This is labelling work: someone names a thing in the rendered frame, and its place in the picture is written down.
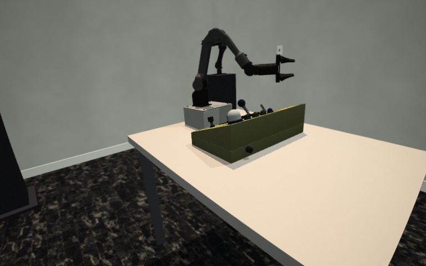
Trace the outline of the olive control console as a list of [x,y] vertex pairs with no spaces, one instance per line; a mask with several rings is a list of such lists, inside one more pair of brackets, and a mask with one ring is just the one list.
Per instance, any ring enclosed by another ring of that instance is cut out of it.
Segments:
[[253,114],[244,100],[237,104],[246,115],[230,110],[227,122],[218,125],[208,117],[210,127],[192,132],[194,146],[234,163],[303,132],[306,104],[267,111],[261,104],[263,110]]

